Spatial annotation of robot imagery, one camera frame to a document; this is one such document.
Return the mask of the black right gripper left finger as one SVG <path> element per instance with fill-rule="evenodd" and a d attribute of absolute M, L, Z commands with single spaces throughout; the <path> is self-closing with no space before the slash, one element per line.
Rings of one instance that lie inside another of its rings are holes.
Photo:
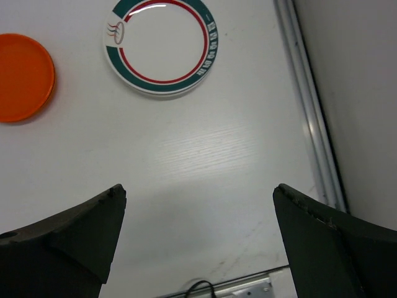
<path fill-rule="evenodd" d="M 98 297 L 109 278 L 127 192 L 121 184 L 1 234 L 1 297 Z"/>

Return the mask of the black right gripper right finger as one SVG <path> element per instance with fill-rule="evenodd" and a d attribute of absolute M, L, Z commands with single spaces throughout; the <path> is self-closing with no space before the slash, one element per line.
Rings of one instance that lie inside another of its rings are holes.
<path fill-rule="evenodd" d="M 396 231 L 286 184 L 273 201 L 298 297 L 396 297 Z"/>

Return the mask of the orange plate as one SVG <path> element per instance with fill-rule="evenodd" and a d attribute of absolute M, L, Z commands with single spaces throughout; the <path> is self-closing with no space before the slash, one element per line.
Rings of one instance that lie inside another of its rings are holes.
<path fill-rule="evenodd" d="M 55 65 L 46 48 L 21 34 L 1 34 L 1 122 L 35 117 L 56 86 Z"/>

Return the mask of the white plate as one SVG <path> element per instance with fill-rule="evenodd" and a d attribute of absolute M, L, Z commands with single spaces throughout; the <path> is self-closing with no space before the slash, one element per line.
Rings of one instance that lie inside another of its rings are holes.
<path fill-rule="evenodd" d="M 168 97 L 206 77 L 219 36 L 203 1 L 119 1 L 106 20 L 103 44 L 122 81 L 139 92 Z"/>

